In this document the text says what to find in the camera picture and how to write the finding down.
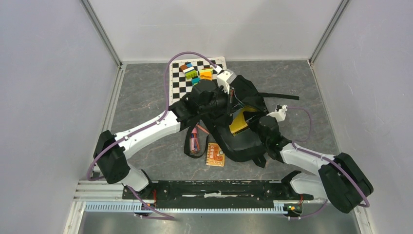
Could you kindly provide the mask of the yellow book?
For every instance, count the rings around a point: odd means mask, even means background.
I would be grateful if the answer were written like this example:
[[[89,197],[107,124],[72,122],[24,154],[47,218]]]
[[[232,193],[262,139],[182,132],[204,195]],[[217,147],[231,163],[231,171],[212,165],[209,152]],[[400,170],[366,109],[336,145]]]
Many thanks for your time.
[[[230,132],[235,135],[246,129],[250,119],[253,118],[257,112],[257,109],[248,106],[237,111],[232,123],[229,125]]]

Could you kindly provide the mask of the black student backpack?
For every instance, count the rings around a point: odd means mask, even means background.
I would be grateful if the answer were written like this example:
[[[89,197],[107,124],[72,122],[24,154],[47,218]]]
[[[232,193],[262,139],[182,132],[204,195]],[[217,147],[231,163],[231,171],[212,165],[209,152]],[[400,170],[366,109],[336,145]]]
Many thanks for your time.
[[[235,162],[252,160],[265,167],[265,154],[284,162],[283,148],[291,140],[282,136],[279,121],[270,115],[265,98],[299,100],[299,96],[259,92],[255,85],[237,75],[229,93],[217,82],[202,79],[180,102],[187,114],[201,121],[225,156]]]

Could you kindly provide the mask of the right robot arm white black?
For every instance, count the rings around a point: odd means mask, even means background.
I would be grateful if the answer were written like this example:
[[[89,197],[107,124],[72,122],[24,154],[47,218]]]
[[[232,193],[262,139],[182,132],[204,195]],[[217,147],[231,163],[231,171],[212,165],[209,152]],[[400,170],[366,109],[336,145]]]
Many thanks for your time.
[[[368,196],[374,191],[373,185],[349,154],[322,154],[299,146],[281,135],[277,120],[270,116],[261,117],[252,130],[272,159],[310,173],[297,173],[283,183],[284,197],[309,194],[324,198],[346,214],[356,206],[370,207]]]

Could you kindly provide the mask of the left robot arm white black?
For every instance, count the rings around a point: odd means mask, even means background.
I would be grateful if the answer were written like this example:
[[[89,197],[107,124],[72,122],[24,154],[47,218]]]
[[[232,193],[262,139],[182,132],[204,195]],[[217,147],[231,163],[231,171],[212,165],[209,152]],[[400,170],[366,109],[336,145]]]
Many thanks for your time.
[[[137,127],[112,134],[104,131],[96,146],[94,163],[108,184],[122,183],[131,187],[140,198],[152,195],[149,177],[132,167],[128,159],[147,145],[168,135],[192,129],[202,116],[214,111],[226,111],[230,94],[226,81],[201,80],[192,91],[175,102],[161,115]]]

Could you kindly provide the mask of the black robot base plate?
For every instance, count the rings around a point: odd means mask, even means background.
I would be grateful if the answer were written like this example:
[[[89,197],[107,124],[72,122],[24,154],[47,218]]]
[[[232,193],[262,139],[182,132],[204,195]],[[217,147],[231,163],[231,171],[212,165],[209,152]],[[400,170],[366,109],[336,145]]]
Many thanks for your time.
[[[280,180],[159,180],[138,195],[156,208],[271,208],[274,201],[309,201]]]

